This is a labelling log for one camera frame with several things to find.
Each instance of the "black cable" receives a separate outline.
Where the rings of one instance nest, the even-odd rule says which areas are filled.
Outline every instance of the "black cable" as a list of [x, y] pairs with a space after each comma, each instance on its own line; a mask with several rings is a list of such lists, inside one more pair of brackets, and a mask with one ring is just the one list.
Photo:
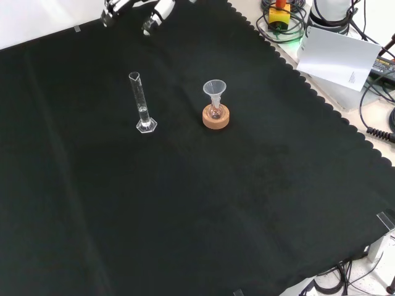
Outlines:
[[334, 267], [332, 269], [329, 269], [328, 271], [325, 271], [324, 273], [318, 274], [317, 276], [326, 276], [327, 274], [330, 274], [330, 273], [334, 272], [337, 269], [338, 269], [337, 267]]
[[384, 100], [386, 100], [386, 101], [388, 101], [388, 102], [393, 102], [390, 98], [388, 98], [388, 97], [386, 97], [384, 94], [382, 94], [382, 93], [381, 93], [378, 89], [376, 89], [373, 85], [372, 85], [372, 89], [373, 89], [373, 91], [372, 91], [371, 89], [369, 89], [369, 91], [370, 91], [371, 93], [374, 93], [375, 95], [382, 97]]
[[343, 288], [343, 286], [344, 286], [344, 283], [346, 282], [346, 275], [345, 275], [345, 273], [344, 273], [344, 268], [343, 268], [343, 266], [341, 266], [341, 264], [339, 263], [339, 264], [337, 264], [336, 265], [336, 269], [339, 271], [339, 273], [340, 273], [340, 280], [339, 280], [339, 284], [337, 284], [335, 287], [333, 287], [333, 288], [323, 288], [323, 287], [321, 287], [321, 286], [319, 286], [318, 284], [317, 284], [317, 282], [316, 282], [316, 280], [314, 280], [314, 287], [315, 287], [315, 289], [318, 291], [318, 292], [320, 292], [320, 293], [322, 293], [322, 294], [325, 294], [325, 295], [333, 295], [333, 294], [335, 294], [335, 293], [337, 293], [337, 292], [339, 292], [342, 288]]
[[365, 274], [365, 275], [363, 275], [363, 276], [357, 278], [355, 281], [352, 281], [352, 282], [350, 282], [350, 279], [347, 278], [346, 280], [347, 280], [348, 285], [353, 286], [355, 289], [357, 289], [357, 290], [359, 290], [359, 291], [361, 291], [361, 292], [363, 292], [363, 293], [365, 293], [365, 294], [369, 294], [369, 295], [370, 295], [371, 293], [366, 292], [366, 291], [364, 291], [364, 290], [362, 290], [362, 289], [360, 289], [360, 288], [354, 286], [353, 283], [355, 283], [355, 282], [357, 282], [357, 281], [363, 279], [365, 276], [368, 276], [370, 273], [372, 273], [372, 272], [376, 269], [376, 267], [378, 266], [378, 264], [380, 263], [381, 259], [383, 258], [383, 255], [384, 255], [384, 252], [381, 254], [380, 259], [379, 259], [379, 260], [377, 261], [377, 263], [374, 265], [374, 267], [372, 268], [372, 270], [370, 270], [367, 274]]
[[385, 140], [385, 141], [389, 141], [389, 142], [395, 143], [395, 133], [387, 133], [387, 132], [385, 132], [385, 131], [380, 131], [380, 130], [378, 130], [378, 129], [369, 127], [369, 126], [366, 124], [366, 122], [365, 122], [365, 120], [364, 120], [364, 117], [362, 116], [362, 104], [363, 104], [363, 102], [364, 102], [366, 93], [367, 93], [367, 92], [369, 91], [369, 89], [373, 86], [373, 84], [377, 83], [377, 82], [380, 81], [383, 77], [388, 76], [389, 74], [392, 74], [392, 73], [395, 73], [395, 70], [392, 70], [392, 71], [389, 71], [389, 72], [387, 72], [387, 73], [382, 74], [382, 75], [379, 76], [377, 79], [375, 79], [375, 80], [373, 81], [373, 83], [367, 81], [367, 83], [369, 84], [369, 86], [366, 88], [364, 94], [362, 95], [362, 98], [361, 98], [361, 100], [360, 100], [360, 103], [359, 103], [359, 117], [360, 117], [362, 123], [364, 124], [364, 126], [366, 127], [366, 129], [367, 129], [366, 132], [367, 132], [368, 134], [371, 134], [371, 135], [373, 135], [373, 136], [376, 136], [376, 137], [378, 137], [378, 138], [381, 138], [381, 139], [383, 139], [383, 140]]
[[358, 9], [355, 9], [355, 7], [354, 7], [355, 3], [357, 3], [357, 1], [354, 2], [354, 0], [351, 0], [352, 6], [350, 8], [348, 8], [348, 10], [346, 12], [346, 17], [343, 20], [333, 22], [330, 20], [326, 20], [325, 17], [322, 16], [322, 14], [320, 13], [320, 10], [318, 9], [317, 0], [313, 1], [314, 8], [315, 8], [315, 11], [317, 11], [318, 16], [321, 18], [321, 20], [323, 22], [325, 22], [330, 27], [341, 27], [341, 26], [348, 25], [350, 23], [350, 21], [352, 20], [352, 17], [354, 16], [354, 14], [356, 14], [358, 11]]
[[[288, 4], [291, 5], [291, 11], [276, 7], [275, 3], [272, 3], [270, 0], [262, 0], [261, 1], [261, 8], [263, 10], [263, 15], [260, 18], [258, 18], [258, 20], [256, 22], [257, 29], [258, 29], [259, 33], [262, 34], [263, 37], [265, 37], [266, 39], [268, 39], [269, 41], [271, 41], [273, 43], [277, 43], [277, 44], [290, 43], [293, 41], [300, 40], [303, 37], [304, 30], [306, 29], [306, 26], [307, 26], [304, 21], [304, 18], [307, 15], [307, 11], [303, 8], [304, 5], [306, 4], [306, 0], [293, 0], [293, 1], [289, 2]], [[270, 24], [267, 20], [267, 15], [268, 15], [271, 8], [289, 13], [291, 15], [291, 19], [297, 20], [295, 26], [293, 26], [292, 28], [286, 29], [286, 30], [281, 30], [277, 27], [274, 27], [272, 24]], [[265, 21], [265, 23], [267, 24], [267, 27], [269, 29], [273, 30], [274, 32], [278, 33], [279, 35], [299, 34], [299, 36], [296, 38], [288, 39], [288, 40], [274, 40], [265, 31], [263, 31], [260, 28], [259, 21], [261, 21], [262, 19]]]
[[361, 280], [361, 279], [363, 279], [365, 276], [368, 276], [369, 274], [371, 274], [376, 269], [376, 267], [380, 263], [381, 259], [383, 259], [383, 255], [384, 255], [384, 252], [381, 254], [380, 259], [376, 262], [374, 267], [367, 274], [364, 274], [363, 276], [358, 277], [356, 280], [350, 282], [350, 285], [355, 283], [355, 282], [357, 282], [357, 281], [359, 281], [359, 280]]
[[[354, 29], [358, 32], [358, 34], [362, 37], [363, 40], [368, 41], [368, 39], [369, 39], [371, 42], [378, 44], [375, 40], [371, 39], [371, 37], [369, 37], [364, 32], [362, 32], [353, 20], [350, 21], [350, 25], [352, 25], [354, 27]], [[384, 50], [385, 52], [387, 52], [390, 56], [392, 56], [395, 59], [395, 55], [392, 54], [389, 50], [387, 50], [383, 46], [381, 47], [381, 49]]]
[[366, 30], [366, 0], [364, 0], [364, 30], [362, 31], [363, 34], [365, 34]]
[[[395, 102], [394, 98], [392, 95], [389, 93], [385, 85], [381, 86], [383, 88], [383, 91], [387, 94], [387, 96], [391, 99], [390, 102]], [[393, 133], [395, 133], [395, 108], [393, 108], [392, 112], [389, 114], [388, 118], [388, 125], [389, 128]]]
[[385, 87], [384, 83], [381, 86], [383, 88], [383, 91], [387, 94], [387, 96], [391, 99], [392, 102], [395, 102], [394, 98], [392, 97], [392, 95], [389, 93], [389, 91], [387, 90], [387, 88]]

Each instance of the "funnel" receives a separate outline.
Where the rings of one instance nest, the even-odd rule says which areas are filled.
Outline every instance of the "funnel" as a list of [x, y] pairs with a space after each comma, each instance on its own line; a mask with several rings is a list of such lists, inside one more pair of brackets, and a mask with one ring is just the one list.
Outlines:
[[222, 93], [226, 90], [227, 84], [222, 80], [210, 80], [203, 86], [203, 91], [211, 97], [215, 108], [220, 107]]

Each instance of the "white sheet of paper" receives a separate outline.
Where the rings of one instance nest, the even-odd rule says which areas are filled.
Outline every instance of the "white sheet of paper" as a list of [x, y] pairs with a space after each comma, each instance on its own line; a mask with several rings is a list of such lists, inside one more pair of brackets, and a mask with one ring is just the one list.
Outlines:
[[308, 27], [297, 69], [360, 91], [380, 49], [377, 44]]

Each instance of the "glass graduated cylinder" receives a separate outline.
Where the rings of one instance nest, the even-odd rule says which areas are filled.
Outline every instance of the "glass graduated cylinder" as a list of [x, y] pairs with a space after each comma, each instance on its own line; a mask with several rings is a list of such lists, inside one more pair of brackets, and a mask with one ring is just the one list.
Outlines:
[[155, 130], [157, 123], [149, 116], [146, 98], [144, 96], [143, 85], [141, 83], [140, 74], [138, 72], [131, 72], [129, 74], [133, 94], [135, 95], [137, 111], [140, 116], [140, 121], [136, 128], [141, 133], [151, 133]]

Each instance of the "cable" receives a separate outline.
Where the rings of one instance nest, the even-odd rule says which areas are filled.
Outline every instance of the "cable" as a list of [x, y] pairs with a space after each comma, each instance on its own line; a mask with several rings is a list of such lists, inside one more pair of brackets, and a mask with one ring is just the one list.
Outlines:
[[364, 0], [364, 30], [362, 31], [363, 34], [365, 34], [366, 30], [366, 0]]
[[[350, 21], [350, 25], [352, 25], [354, 27], [354, 29], [357, 30], [358, 34], [362, 37], [363, 40], [368, 41], [368, 39], [369, 39], [371, 42], [378, 44], [375, 40], [371, 39], [371, 37], [369, 37], [364, 32], [362, 32], [353, 20]], [[390, 56], [392, 56], [395, 59], [395, 55], [392, 54], [389, 50], [387, 50], [383, 46], [381, 47], [381, 49], [384, 50], [385, 52], [387, 52]]]
[[350, 282], [350, 285], [355, 283], [355, 282], [357, 282], [357, 281], [359, 281], [359, 280], [361, 280], [361, 279], [363, 279], [365, 276], [368, 276], [369, 274], [371, 274], [376, 269], [377, 265], [380, 263], [381, 259], [383, 258], [383, 255], [384, 255], [384, 252], [381, 253], [380, 259], [376, 262], [374, 267], [367, 274], [365, 274], [365, 275], [363, 275], [361, 277], [358, 277], [356, 280]]
[[366, 291], [364, 291], [364, 290], [362, 290], [362, 289], [360, 289], [360, 288], [354, 286], [353, 283], [355, 283], [355, 282], [357, 282], [357, 281], [363, 279], [365, 276], [368, 276], [370, 273], [372, 273], [372, 272], [376, 269], [377, 265], [380, 263], [381, 259], [383, 258], [383, 255], [384, 255], [384, 252], [381, 254], [380, 259], [379, 259], [379, 260], [377, 261], [377, 263], [374, 265], [374, 267], [372, 268], [372, 270], [370, 270], [367, 274], [365, 274], [365, 275], [363, 275], [363, 276], [361, 276], [361, 277], [358, 277], [355, 281], [350, 282], [350, 280], [347, 279], [348, 284], [351, 285], [351, 286], [353, 286], [355, 289], [357, 289], [357, 290], [359, 290], [359, 291], [361, 291], [361, 292], [363, 292], [363, 293], [365, 293], [365, 294], [369, 294], [369, 295], [370, 295], [371, 293], [366, 292]]
[[335, 294], [337, 292], [339, 292], [341, 290], [341, 288], [343, 288], [344, 283], [346, 282], [346, 275], [344, 273], [344, 268], [343, 266], [339, 264], [336, 265], [336, 269], [339, 271], [340, 273], [340, 280], [339, 280], [339, 284], [337, 284], [335, 287], [333, 288], [323, 288], [321, 286], [319, 286], [316, 282], [316, 280], [314, 280], [314, 287], [315, 289], [325, 295], [332, 295]]
[[[306, 4], [306, 0], [293, 0], [293, 1], [289, 2], [288, 4], [291, 5], [291, 11], [276, 7], [275, 3], [272, 3], [270, 0], [262, 0], [261, 1], [260, 6], [263, 10], [263, 15], [260, 18], [258, 18], [258, 20], [256, 22], [257, 29], [258, 29], [259, 33], [262, 34], [263, 37], [265, 37], [266, 39], [268, 39], [269, 41], [271, 41], [273, 43], [277, 43], [277, 44], [290, 43], [293, 41], [298, 41], [303, 37], [304, 30], [306, 29], [306, 26], [307, 26], [304, 21], [304, 18], [307, 15], [307, 11], [303, 8], [304, 5]], [[290, 14], [291, 19], [297, 20], [295, 26], [293, 26], [292, 28], [286, 29], [286, 30], [281, 30], [277, 27], [274, 27], [272, 24], [270, 24], [267, 20], [267, 15], [268, 15], [270, 9], [272, 9], [272, 8], [274, 8], [276, 10], [285, 11], [286, 13]], [[259, 22], [262, 19], [265, 21], [265, 23], [267, 24], [267, 27], [269, 29], [275, 31], [275, 34], [278, 34], [278, 35], [299, 34], [299, 36], [296, 38], [288, 39], [288, 40], [274, 40], [265, 31], [263, 31], [261, 29], [261, 27], [259, 26]]]
[[359, 103], [359, 117], [360, 117], [362, 123], [364, 124], [364, 126], [366, 127], [366, 129], [367, 129], [366, 132], [367, 132], [368, 134], [371, 134], [371, 135], [373, 135], [373, 136], [376, 136], [377, 138], [381, 138], [381, 139], [383, 139], [383, 140], [385, 140], [385, 141], [389, 141], [389, 142], [395, 143], [395, 133], [387, 133], [387, 132], [385, 132], [385, 131], [380, 131], [380, 130], [378, 130], [378, 129], [369, 127], [369, 126], [366, 124], [366, 122], [365, 122], [365, 120], [364, 120], [364, 117], [362, 116], [362, 104], [363, 104], [363, 102], [364, 102], [366, 93], [367, 93], [367, 92], [369, 91], [369, 89], [373, 86], [373, 84], [377, 83], [377, 82], [380, 81], [383, 77], [388, 76], [389, 74], [392, 74], [392, 73], [395, 73], [395, 70], [392, 70], [392, 71], [389, 71], [389, 72], [387, 72], [387, 73], [382, 74], [382, 75], [379, 76], [377, 79], [375, 79], [375, 80], [373, 81], [373, 83], [370, 83], [369, 81], [367, 81], [367, 83], [369, 84], [369, 86], [366, 88], [364, 94], [362, 95], [362, 98], [361, 98], [361, 100], [360, 100], [360, 103]]
[[317, 0], [314, 0], [313, 2], [314, 8], [317, 11], [318, 16], [321, 18], [321, 21], [325, 22], [329, 27], [341, 27], [350, 24], [352, 17], [358, 11], [358, 9], [355, 9], [354, 7], [355, 3], [358, 3], [358, 1], [354, 2], [354, 0], [351, 0], [351, 7], [348, 8], [346, 12], [346, 17], [343, 20], [334, 22], [334, 21], [326, 20], [325, 17], [322, 16], [320, 10], [318, 9]]

